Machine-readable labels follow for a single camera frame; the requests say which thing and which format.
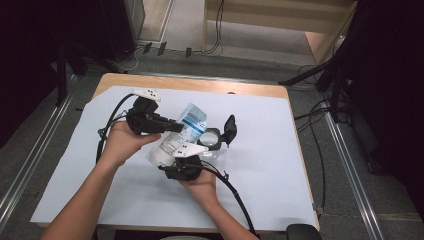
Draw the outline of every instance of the wooden table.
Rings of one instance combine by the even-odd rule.
[[[307,223],[319,229],[316,212],[312,209],[312,194],[288,103],[288,94],[284,87],[218,81],[217,79],[212,81],[121,74],[105,74],[102,77],[93,100],[84,108],[68,149],[60,160],[31,222],[47,226],[77,191],[94,167],[98,141],[96,127],[104,124],[104,119],[108,118],[107,115],[114,108],[113,104],[107,101],[116,104],[119,101],[118,98],[122,98],[125,92],[128,92],[128,86],[155,88],[159,94],[164,94],[157,112],[169,118],[173,115],[173,111],[180,113],[183,110],[174,108],[179,106],[179,102],[185,101],[185,96],[192,97],[193,103],[199,106],[208,106],[210,99],[217,96],[228,100],[227,106],[218,104],[216,108],[207,108],[208,111],[205,111],[211,115],[208,116],[208,124],[212,125],[210,127],[222,128],[223,122],[228,118],[226,111],[230,109],[231,112],[235,112],[239,128],[238,136],[230,149],[221,149],[217,159],[219,161],[213,164],[230,174],[230,182],[237,188],[257,232],[262,234],[282,232],[292,223]],[[238,101],[237,108],[231,107],[232,101]],[[265,109],[275,104],[277,106],[280,106],[280,103],[287,104],[286,107],[282,106],[282,109],[278,109],[279,114],[266,120],[273,126],[273,131],[266,130],[270,126],[264,125],[265,132],[262,132],[259,131],[258,124],[252,124],[252,121],[261,119],[261,111],[265,113],[266,110],[248,108],[244,110],[245,107],[254,107],[257,102],[262,102],[261,106]],[[221,118],[217,116],[218,114],[211,114],[214,110],[215,113],[222,111],[225,114]],[[214,125],[221,120],[222,126]],[[265,145],[274,147],[267,149],[263,144],[264,140],[258,135],[269,139],[273,134],[278,136]],[[282,139],[284,144],[280,144],[279,139]],[[165,175],[150,165],[147,160],[140,159],[144,158],[143,154],[149,150],[148,147],[149,145],[144,146],[119,169],[102,209],[99,225],[126,230],[216,232],[211,220],[176,181],[166,179]],[[244,215],[231,192],[219,182],[218,196],[230,214],[246,225]],[[264,223],[266,220],[261,218],[267,219],[267,216],[275,219],[273,220],[275,223],[271,222],[270,225],[277,227],[266,226],[267,224]]]
[[[202,49],[207,21],[215,21],[221,0],[206,0]],[[225,0],[223,22],[305,31],[317,64],[322,63],[350,25],[353,0]]]

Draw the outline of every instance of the hand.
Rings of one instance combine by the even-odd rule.
[[[192,181],[179,181],[188,189],[194,200],[203,208],[219,204],[216,195],[216,177],[213,173],[202,170],[200,176]]]
[[[102,157],[113,161],[116,167],[125,163],[134,153],[146,144],[154,142],[160,138],[160,134],[136,135],[128,126],[127,122],[117,122],[110,130],[106,140],[106,147]]]

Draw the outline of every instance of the gray floor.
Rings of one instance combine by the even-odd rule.
[[[178,52],[166,52],[157,57],[155,50],[142,55],[140,63],[131,74],[161,73],[192,76],[222,77],[245,79],[244,81],[263,84],[276,84],[278,80],[289,79],[297,75],[300,66],[243,60],[226,57],[193,56],[185,58]],[[29,222],[44,188],[57,162],[64,153],[74,127],[78,123],[83,108],[90,101],[94,89],[106,71],[94,63],[89,63],[89,72],[78,77],[77,91],[70,106],[50,141],[39,165],[18,202],[0,239],[38,239],[43,229]],[[123,65],[135,64],[131,57]],[[320,98],[311,85],[300,83],[289,88],[292,110],[295,116],[308,113]],[[19,171],[43,125],[50,116],[55,103],[56,93],[52,92],[39,108],[18,129],[9,143],[0,150],[0,194],[4,196]],[[423,223],[418,218],[405,189],[390,176],[374,176],[366,167],[364,153],[358,147],[357,139],[348,125],[341,125],[345,140],[349,146],[356,168],[365,186],[367,194],[379,218],[385,239],[424,239]],[[320,219],[323,239],[369,239],[361,213],[341,164],[339,154],[325,120],[314,124],[322,149],[327,176],[327,197],[324,214]],[[316,203],[322,199],[322,172],[317,147],[310,129],[299,134],[300,144]],[[101,230],[101,239],[111,239],[113,231]],[[264,236],[264,239],[285,239],[281,235]]]

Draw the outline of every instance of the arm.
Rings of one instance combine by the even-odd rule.
[[[91,239],[118,168],[143,145],[159,138],[159,134],[137,136],[126,122],[116,123],[97,165],[41,239]]]
[[[191,192],[194,200],[214,221],[224,239],[258,239],[221,206],[216,195],[215,175],[202,170],[196,180],[190,182],[181,181],[180,183]]]

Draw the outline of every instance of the floor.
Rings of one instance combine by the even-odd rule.
[[[132,68],[130,74],[206,76],[224,78],[227,81],[273,85],[277,84],[277,81],[290,79],[312,67],[306,65],[314,64],[310,49],[305,45],[306,38],[301,32],[278,33],[284,35],[282,38],[287,40],[284,40],[284,44],[279,42],[281,38],[278,37],[278,34],[275,35],[277,40],[257,37],[250,39],[246,37],[249,36],[246,32],[240,34],[237,43],[231,43],[232,39],[225,40],[226,36],[229,36],[228,32],[232,31],[231,28],[237,28],[237,26],[229,26],[228,30],[225,30],[226,28],[223,26],[222,52],[218,49],[215,54],[212,54],[213,56],[193,55],[186,58],[185,48],[190,46],[197,49],[200,46],[198,45],[199,40],[193,36],[182,40],[182,37],[189,34],[180,34],[179,37],[176,37],[178,32],[190,32],[188,30],[177,30],[178,27],[189,27],[189,29],[196,27],[194,25],[189,26],[190,21],[183,20],[182,16],[178,16],[176,9],[182,6],[178,3],[189,3],[190,7],[195,7],[199,2],[201,1],[175,0],[174,9],[171,11],[163,36],[163,41],[168,42],[168,50],[165,51],[164,55],[157,56],[156,49],[146,54],[138,51],[135,54],[136,58],[128,56],[126,60],[118,64],[127,69]],[[172,26],[171,22],[178,23],[177,25],[180,26]],[[245,28],[245,26],[239,26],[238,31],[243,32],[246,30]],[[214,42],[213,32],[211,36],[208,40],[210,44]],[[280,43],[281,46],[278,47],[279,51],[274,51],[277,48],[273,48],[271,45],[278,45],[277,43]],[[39,239],[43,231],[40,227],[30,223],[29,219],[57,162],[66,149],[73,128],[81,115],[80,109],[83,109],[84,105],[90,101],[99,79],[106,72],[104,68],[90,60],[87,60],[87,64],[89,72],[86,76],[76,77],[75,93],[65,115],[48,143],[44,154],[39,159],[32,178],[22,192],[20,200],[16,203],[9,221],[4,226],[3,231],[0,232],[0,239]],[[314,78],[310,78],[296,86],[288,87],[294,116],[308,113],[312,106],[321,100],[321,94],[314,90],[313,85],[307,83],[314,81]],[[55,97],[56,92],[52,92],[18,129],[9,143],[0,149],[0,163],[2,165],[0,170],[2,176],[0,196],[3,197],[7,192],[37,140],[37,136],[48,121],[54,110]],[[323,211],[320,218],[320,232],[323,239],[424,239],[423,223],[410,202],[404,187],[391,176],[371,174],[367,169],[366,155],[359,147],[354,130],[347,124],[338,124],[344,142],[348,146],[355,171],[375,212],[378,228],[381,231],[381,236],[370,234],[364,223],[363,212],[358,207],[358,198],[352,190],[352,183],[340,157],[333,133],[330,131],[328,119],[326,115],[318,115],[316,118],[314,120],[320,120],[313,124],[313,129],[323,155],[325,184],[323,182],[323,165],[319,160],[317,144],[313,139],[310,128],[299,132],[299,141],[312,194],[318,207],[322,205],[325,199],[324,207],[319,209],[319,211]],[[304,121],[298,120],[296,125],[300,127]],[[324,186],[326,188],[325,198],[323,198]],[[113,239],[113,231],[100,230],[100,239]],[[282,235],[267,235],[263,236],[263,239],[285,239],[285,237]]]

